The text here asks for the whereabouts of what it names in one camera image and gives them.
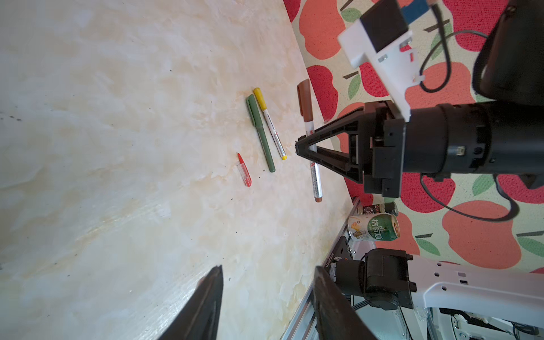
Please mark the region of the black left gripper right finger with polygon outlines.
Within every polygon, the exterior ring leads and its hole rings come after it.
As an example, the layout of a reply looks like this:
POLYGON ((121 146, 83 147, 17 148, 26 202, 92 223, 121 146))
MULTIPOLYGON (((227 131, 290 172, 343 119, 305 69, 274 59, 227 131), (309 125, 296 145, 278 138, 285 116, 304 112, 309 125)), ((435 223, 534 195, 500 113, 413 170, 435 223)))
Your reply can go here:
POLYGON ((376 339, 321 266, 315 267, 313 285, 319 339, 376 339))

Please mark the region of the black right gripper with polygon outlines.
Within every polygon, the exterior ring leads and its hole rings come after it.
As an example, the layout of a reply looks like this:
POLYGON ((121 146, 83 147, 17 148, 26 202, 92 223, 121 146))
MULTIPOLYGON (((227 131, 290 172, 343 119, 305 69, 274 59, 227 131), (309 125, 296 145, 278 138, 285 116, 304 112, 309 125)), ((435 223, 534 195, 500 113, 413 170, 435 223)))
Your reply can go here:
POLYGON ((530 190, 543 186, 543 107, 490 101, 440 104, 397 118, 389 103, 367 105, 296 142, 296 154, 398 197, 404 173, 438 181, 453 174, 517 175, 530 190), (317 146, 348 134, 348 153, 317 146))

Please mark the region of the green pen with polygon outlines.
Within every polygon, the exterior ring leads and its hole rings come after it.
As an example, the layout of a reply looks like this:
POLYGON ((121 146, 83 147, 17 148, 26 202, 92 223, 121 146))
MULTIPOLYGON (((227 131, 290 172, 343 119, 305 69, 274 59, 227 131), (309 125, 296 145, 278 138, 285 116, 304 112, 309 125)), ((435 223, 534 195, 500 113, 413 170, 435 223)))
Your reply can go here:
POLYGON ((271 173, 274 173, 276 171, 276 167, 273 162, 269 143, 266 138, 266 133, 264 130, 261 114, 259 113, 259 108, 256 102, 255 95, 250 94, 246 98, 246 106, 249 110, 249 115, 250 115, 250 118, 252 119, 252 124, 256 128, 257 134, 259 136, 259 141, 261 143, 263 154, 266 158, 266 163, 268 165, 269 171, 271 173))

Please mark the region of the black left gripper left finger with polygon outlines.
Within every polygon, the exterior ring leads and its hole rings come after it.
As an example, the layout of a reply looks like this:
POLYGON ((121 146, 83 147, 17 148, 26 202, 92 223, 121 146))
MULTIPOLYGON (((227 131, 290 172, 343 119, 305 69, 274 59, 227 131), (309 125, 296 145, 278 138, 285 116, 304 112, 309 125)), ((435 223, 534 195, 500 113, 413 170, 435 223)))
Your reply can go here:
POLYGON ((159 339, 217 339, 222 292, 222 266, 214 266, 159 339))

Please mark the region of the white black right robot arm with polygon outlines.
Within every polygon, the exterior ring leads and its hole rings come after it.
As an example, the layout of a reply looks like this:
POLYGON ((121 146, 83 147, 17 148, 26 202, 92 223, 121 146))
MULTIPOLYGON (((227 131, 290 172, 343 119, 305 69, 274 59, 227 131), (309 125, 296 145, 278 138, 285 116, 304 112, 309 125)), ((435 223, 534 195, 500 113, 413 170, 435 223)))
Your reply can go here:
POLYGON ((423 71, 401 47, 412 38, 396 1, 379 1, 339 36, 353 66, 371 62, 391 101, 374 113, 357 110, 296 143, 299 156, 388 198, 401 176, 517 175, 543 186, 543 3, 510 1, 474 64, 481 104, 412 109, 405 93, 423 71))

